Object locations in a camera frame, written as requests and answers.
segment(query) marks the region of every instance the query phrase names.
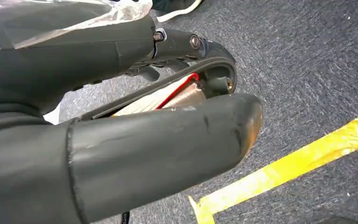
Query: worn black plastic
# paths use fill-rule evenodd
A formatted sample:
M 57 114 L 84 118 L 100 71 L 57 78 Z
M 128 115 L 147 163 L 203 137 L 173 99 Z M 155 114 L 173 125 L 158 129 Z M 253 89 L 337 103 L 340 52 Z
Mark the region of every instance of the worn black plastic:
M 71 166 L 94 222 L 182 191 L 238 164 L 262 124 L 251 94 L 76 124 Z
M 68 169 L 68 126 L 0 113 L 0 224 L 81 223 Z
M 165 29 L 166 40 L 157 42 L 157 54 L 154 61 L 167 61 L 180 56 L 194 54 L 198 52 L 190 45 L 190 37 L 193 33 L 183 32 L 174 29 Z
M 154 22 L 146 16 L 74 30 L 26 48 L 1 50 L 0 103 L 50 112 L 66 92 L 120 76 L 136 62 L 151 58 L 153 30 Z

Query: red stripe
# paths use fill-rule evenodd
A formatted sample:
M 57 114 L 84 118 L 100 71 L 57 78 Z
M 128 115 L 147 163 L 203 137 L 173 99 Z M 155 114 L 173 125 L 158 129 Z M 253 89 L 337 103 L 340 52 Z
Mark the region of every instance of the red stripe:
M 174 96 L 176 96 L 180 91 L 182 91 L 182 88 L 186 86 L 187 83 L 189 83 L 191 80 L 198 81 L 200 77 L 197 73 L 192 73 L 189 75 L 186 79 L 186 81 L 180 85 L 177 89 L 175 89 L 156 109 L 161 109 L 163 106 L 165 106 Z

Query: yellow tape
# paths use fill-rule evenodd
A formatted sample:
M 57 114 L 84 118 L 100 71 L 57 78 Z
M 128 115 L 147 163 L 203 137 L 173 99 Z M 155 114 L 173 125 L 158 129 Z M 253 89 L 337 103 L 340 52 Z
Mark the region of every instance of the yellow tape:
M 358 118 L 309 145 L 203 197 L 199 203 L 196 203 L 190 196 L 189 200 L 199 224 L 214 224 L 213 214 L 356 150 L 358 150 Z

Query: metal screw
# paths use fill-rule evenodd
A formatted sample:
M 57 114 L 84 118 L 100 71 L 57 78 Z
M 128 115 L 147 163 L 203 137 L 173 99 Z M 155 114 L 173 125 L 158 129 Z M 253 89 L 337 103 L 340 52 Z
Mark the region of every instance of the metal screw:
M 227 78 L 227 86 L 228 86 L 228 91 L 231 92 L 231 90 L 233 89 L 233 81 L 231 81 L 231 79 Z
M 190 46 L 194 49 L 194 50 L 197 50 L 198 48 L 200 48 L 200 45 L 201 45 L 201 40 L 200 38 L 193 34 L 191 35 L 190 37 Z
M 164 40 L 164 35 L 162 33 L 160 33 L 160 32 L 156 32 L 156 33 L 153 34 L 153 39 L 154 39 L 154 41 L 157 41 L 157 42 L 163 41 Z

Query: clear plastic wrap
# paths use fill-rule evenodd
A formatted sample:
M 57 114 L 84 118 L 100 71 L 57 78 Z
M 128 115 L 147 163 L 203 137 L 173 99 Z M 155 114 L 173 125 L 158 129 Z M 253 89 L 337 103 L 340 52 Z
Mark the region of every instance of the clear plastic wrap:
M 139 20 L 152 0 L 0 0 L 0 49 L 20 49 L 77 29 Z

